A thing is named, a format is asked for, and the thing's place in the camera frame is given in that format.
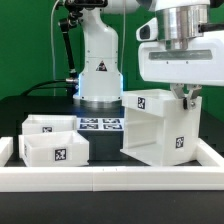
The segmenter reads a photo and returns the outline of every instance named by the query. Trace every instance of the screw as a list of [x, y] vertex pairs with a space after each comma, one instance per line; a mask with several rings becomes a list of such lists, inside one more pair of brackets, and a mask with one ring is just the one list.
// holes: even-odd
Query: screw
[[191, 107], [195, 107], [196, 103], [195, 102], [191, 102]]

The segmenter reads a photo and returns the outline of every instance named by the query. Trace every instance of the cable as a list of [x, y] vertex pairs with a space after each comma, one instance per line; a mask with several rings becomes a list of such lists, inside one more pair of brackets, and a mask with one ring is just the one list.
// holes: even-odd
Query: cable
[[60, 0], [57, 0], [52, 8], [51, 12], [51, 52], [52, 52], [52, 63], [53, 63], [53, 80], [56, 80], [56, 63], [55, 63], [55, 49], [54, 49], [54, 11]]
[[32, 90], [30, 90], [29, 92], [26, 92], [26, 95], [23, 95], [23, 96], [27, 96], [29, 93], [31, 93], [32, 91], [35, 91], [35, 90], [46, 90], [46, 89], [69, 89], [69, 88], [72, 88], [72, 87], [68, 87], [68, 86], [39, 87], [39, 88], [32, 89]]
[[123, 0], [124, 5], [124, 16], [123, 16], [123, 43], [122, 43], [122, 52], [121, 52], [121, 74], [123, 75], [123, 63], [124, 63], [124, 48], [125, 48], [125, 39], [126, 39], [126, 0]]
[[53, 81], [47, 81], [47, 82], [39, 83], [37, 85], [32, 86], [31, 88], [29, 88], [28, 90], [24, 91], [23, 93], [21, 93], [21, 96], [27, 96], [30, 92], [32, 92], [33, 90], [37, 89], [38, 87], [49, 85], [49, 84], [61, 83], [61, 82], [65, 83], [66, 81], [63, 80], [63, 79], [59, 79], [59, 80], [53, 80]]

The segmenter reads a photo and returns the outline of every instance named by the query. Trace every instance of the white container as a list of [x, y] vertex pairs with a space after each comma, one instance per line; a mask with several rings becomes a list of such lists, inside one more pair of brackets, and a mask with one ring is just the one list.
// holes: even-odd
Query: white container
[[184, 110], [171, 91], [124, 93], [124, 148], [121, 152], [152, 166], [177, 165], [196, 159], [201, 98]]
[[13, 138], [4, 137], [0, 139], [0, 167], [5, 166], [13, 153]]
[[76, 130], [76, 116], [29, 115], [22, 124], [23, 135]]
[[89, 142], [76, 131], [22, 135], [20, 153], [29, 167], [88, 165]]

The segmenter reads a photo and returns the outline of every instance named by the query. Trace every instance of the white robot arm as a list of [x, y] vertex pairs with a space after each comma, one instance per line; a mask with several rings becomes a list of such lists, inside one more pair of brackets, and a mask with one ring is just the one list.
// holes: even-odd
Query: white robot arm
[[117, 68], [118, 35], [102, 22], [100, 14], [133, 12], [139, 4], [136, 0], [65, 0], [64, 5], [70, 18], [78, 17], [85, 39], [85, 67], [79, 75], [79, 92], [74, 95], [74, 102], [90, 107], [120, 104], [122, 74]]
[[145, 81], [224, 86], [224, 31], [202, 29], [210, 25], [210, 3], [223, 1], [218, 2], [154, 2], [155, 18], [137, 31], [138, 40], [145, 42], [139, 48]]

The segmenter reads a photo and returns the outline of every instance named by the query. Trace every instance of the green wall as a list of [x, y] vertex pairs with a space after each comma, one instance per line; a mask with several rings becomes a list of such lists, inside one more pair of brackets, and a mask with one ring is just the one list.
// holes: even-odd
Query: green wall
[[[0, 7], [0, 99], [18, 95], [32, 85], [52, 80], [52, 59], [50, 46], [50, 14], [54, 0], [7, 0]], [[224, 22], [224, 7], [211, 10], [212, 22]], [[57, 78], [68, 76], [67, 60], [62, 36], [57, 26], [60, 18], [67, 16], [61, 9], [55, 14], [55, 49]], [[169, 85], [144, 82], [138, 69], [135, 32], [153, 14], [139, 8], [136, 13], [127, 15], [126, 47], [124, 55], [125, 90], [164, 88]], [[103, 15], [105, 23], [112, 26], [120, 37], [122, 45], [123, 17]], [[83, 68], [83, 33], [79, 27], [71, 31], [77, 70]], [[33, 95], [52, 95], [53, 91], [35, 91]], [[65, 94], [60, 90], [58, 95]], [[224, 121], [224, 88], [203, 87], [203, 108]]]

